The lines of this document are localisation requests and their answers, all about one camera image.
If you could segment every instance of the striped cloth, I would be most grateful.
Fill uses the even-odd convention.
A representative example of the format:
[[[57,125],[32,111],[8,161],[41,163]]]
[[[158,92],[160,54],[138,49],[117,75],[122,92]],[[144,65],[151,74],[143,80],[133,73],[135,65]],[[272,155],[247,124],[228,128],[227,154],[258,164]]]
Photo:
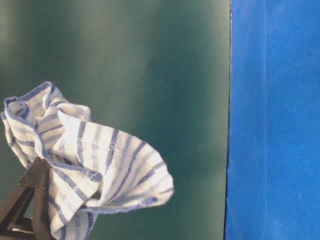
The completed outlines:
[[[86,240],[98,214],[166,203],[173,179],[159,153],[135,136],[90,121],[90,109],[68,102],[51,82],[4,101],[6,140],[28,168],[51,165],[49,218],[57,240]]]

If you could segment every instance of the black metal frame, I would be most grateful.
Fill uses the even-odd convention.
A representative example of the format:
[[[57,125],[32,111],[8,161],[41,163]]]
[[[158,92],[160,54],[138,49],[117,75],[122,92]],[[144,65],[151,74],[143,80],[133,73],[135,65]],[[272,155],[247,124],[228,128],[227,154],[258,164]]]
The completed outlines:
[[[49,168],[37,158],[2,205],[0,240],[54,240],[48,216]],[[32,198],[32,218],[26,218]]]

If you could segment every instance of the crumpled fabric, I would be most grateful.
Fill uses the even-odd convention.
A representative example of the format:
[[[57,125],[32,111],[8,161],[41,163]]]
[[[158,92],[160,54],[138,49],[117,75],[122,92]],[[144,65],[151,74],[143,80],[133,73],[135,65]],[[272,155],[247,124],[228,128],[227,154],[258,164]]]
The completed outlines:
[[[98,214],[166,203],[173,178],[145,141],[91,122],[87,106],[68,102],[51,82],[4,101],[6,140],[25,168],[49,170],[48,215],[57,240],[86,240]]]

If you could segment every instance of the fabric fold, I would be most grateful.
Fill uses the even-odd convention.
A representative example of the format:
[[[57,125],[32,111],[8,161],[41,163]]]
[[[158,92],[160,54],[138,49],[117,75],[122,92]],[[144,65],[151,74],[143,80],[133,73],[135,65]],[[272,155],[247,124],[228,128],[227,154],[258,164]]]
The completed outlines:
[[[149,144],[91,122],[90,108],[68,102],[44,82],[4,101],[6,140],[25,168],[51,165],[49,218],[57,240],[87,239],[97,214],[125,213],[166,203],[173,178]]]

